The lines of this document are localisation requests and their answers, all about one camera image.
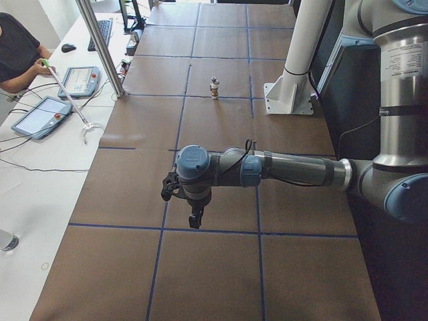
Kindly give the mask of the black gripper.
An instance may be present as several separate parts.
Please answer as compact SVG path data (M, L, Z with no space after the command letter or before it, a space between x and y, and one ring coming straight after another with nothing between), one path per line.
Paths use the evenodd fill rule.
M204 207L211 201L211 187L208 185L190 184L184 185L176 172L169 172L163 180L160 192L164 201L170 201L171 197L185 199L192 207L189 215L189 227L199 229L202 224Z

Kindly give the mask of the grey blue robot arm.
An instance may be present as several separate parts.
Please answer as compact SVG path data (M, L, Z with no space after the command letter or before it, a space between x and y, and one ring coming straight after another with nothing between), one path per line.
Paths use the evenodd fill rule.
M255 187L275 179L349 191L409 223L427 222L427 2L347 1L344 45L381 50L381 147L373 160L277 154L230 147L221 153L182 148L161 196L187 200L199 228L216 186Z

